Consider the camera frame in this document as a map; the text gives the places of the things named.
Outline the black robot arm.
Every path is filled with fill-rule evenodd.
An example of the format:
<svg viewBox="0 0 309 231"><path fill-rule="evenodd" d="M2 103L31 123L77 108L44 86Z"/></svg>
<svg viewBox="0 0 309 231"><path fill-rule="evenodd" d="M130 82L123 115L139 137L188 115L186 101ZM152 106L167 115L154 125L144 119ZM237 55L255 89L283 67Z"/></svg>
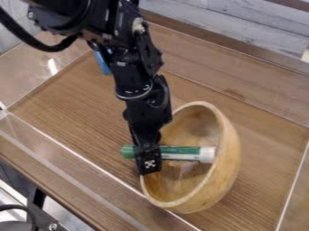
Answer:
<svg viewBox="0 0 309 231"><path fill-rule="evenodd" d="M22 0L43 30L75 35L100 53L111 70L132 151L142 175L162 170L160 129L171 121L168 85L158 73L163 53L156 49L139 0Z"/></svg>

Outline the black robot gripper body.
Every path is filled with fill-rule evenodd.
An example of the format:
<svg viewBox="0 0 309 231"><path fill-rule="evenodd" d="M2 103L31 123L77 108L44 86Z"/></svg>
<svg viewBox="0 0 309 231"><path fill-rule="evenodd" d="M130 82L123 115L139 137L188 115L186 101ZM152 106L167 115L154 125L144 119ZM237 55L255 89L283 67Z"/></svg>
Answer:
<svg viewBox="0 0 309 231"><path fill-rule="evenodd" d="M155 75L143 87L123 90L121 99L127 105L124 118L134 144L142 150L151 150L158 146L160 128L172 119L164 76Z"/></svg>

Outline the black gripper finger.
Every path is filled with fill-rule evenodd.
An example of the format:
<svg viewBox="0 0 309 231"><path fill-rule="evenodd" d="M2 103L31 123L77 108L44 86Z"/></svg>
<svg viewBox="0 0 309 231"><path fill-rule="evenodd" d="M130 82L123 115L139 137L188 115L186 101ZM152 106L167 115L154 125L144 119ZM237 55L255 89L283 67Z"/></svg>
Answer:
<svg viewBox="0 0 309 231"><path fill-rule="evenodd" d="M146 149L135 146L134 158L140 175L162 170L162 153L158 145Z"/></svg>

